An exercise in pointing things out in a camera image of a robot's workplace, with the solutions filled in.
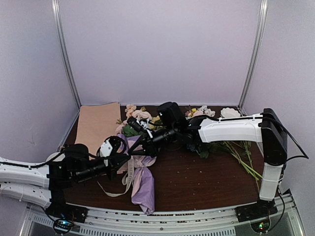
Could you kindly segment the beige ribbon strip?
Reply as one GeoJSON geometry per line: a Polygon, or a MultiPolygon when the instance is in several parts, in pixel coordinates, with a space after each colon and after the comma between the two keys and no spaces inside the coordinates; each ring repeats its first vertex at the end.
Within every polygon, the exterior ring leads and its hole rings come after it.
{"type": "Polygon", "coordinates": [[[101,190],[109,197],[118,197],[121,195],[124,195],[128,192],[130,187],[132,186],[133,178],[135,173],[135,167],[134,167],[134,158],[131,157],[131,159],[127,162],[127,173],[124,175],[122,179],[122,184],[126,187],[125,191],[123,193],[110,193],[106,192],[105,189],[102,187],[102,185],[97,181],[97,184],[101,188],[101,190]]]}

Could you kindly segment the yellow rose stem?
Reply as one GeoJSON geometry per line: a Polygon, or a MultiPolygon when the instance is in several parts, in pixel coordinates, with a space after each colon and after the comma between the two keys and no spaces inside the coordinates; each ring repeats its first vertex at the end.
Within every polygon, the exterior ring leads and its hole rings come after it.
{"type": "Polygon", "coordinates": [[[151,130],[158,130],[162,128],[162,121],[159,116],[153,117],[149,122],[149,128],[151,130]]]}

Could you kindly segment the purple pink wrapping paper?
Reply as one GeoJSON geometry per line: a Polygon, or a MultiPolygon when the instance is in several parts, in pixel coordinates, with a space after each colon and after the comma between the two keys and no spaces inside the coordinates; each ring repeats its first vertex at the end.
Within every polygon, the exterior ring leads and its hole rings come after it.
{"type": "Polygon", "coordinates": [[[146,215],[155,211],[155,180],[149,170],[157,157],[133,156],[134,175],[132,178],[131,202],[139,205],[146,215]]]}

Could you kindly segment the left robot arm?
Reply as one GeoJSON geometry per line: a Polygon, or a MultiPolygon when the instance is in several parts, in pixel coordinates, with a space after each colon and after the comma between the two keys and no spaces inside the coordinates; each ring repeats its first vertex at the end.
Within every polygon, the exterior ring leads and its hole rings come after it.
{"type": "Polygon", "coordinates": [[[131,157],[125,153],[126,143],[117,136],[107,138],[96,155],[84,144],[65,145],[51,154],[47,161],[35,164],[0,160],[2,194],[43,207],[51,208],[59,218],[67,218],[71,208],[66,204],[64,190],[106,175],[112,179],[131,157]]]}

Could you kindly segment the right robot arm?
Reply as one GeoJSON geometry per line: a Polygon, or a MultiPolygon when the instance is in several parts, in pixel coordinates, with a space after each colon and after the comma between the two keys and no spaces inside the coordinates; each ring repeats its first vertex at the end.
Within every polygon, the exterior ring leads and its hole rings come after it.
{"type": "Polygon", "coordinates": [[[287,136],[279,118],[272,109],[264,109],[260,114],[251,116],[215,118],[204,111],[196,110],[191,117],[182,113],[175,102],[166,102],[157,108],[160,123],[158,130],[152,131],[150,118],[141,118],[133,113],[127,118],[127,124],[141,135],[129,148],[130,155],[154,157],[158,150],[170,141],[179,141],[192,146],[203,155],[208,146],[218,144],[226,149],[233,149],[239,144],[245,152],[249,143],[263,146],[264,169],[258,202],[252,206],[257,217],[264,216],[271,209],[278,186],[283,178],[287,162],[287,136]]]}

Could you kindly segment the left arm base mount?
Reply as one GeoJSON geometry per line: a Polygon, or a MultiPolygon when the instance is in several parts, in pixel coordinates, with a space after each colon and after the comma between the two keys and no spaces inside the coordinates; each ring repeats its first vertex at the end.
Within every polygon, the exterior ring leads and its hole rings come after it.
{"type": "Polygon", "coordinates": [[[74,205],[54,205],[42,208],[47,217],[53,222],[53,230],[64,235],[69,233],[75,223],[85,223],[88,209],[86,207],[74,205]]]}

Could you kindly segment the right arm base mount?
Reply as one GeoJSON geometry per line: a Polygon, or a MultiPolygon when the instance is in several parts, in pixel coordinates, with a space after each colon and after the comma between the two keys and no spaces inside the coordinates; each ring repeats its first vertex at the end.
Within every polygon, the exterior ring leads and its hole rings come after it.
{"type": "Polygon", "coordinates": [[[235,208],[238,222],[249,221],[251,229],[255,233],[266,233],[271,228],[270,216],[276,214],[276,206],[261,205],[254,203],[250,205],[238,206],[235,208]]]}

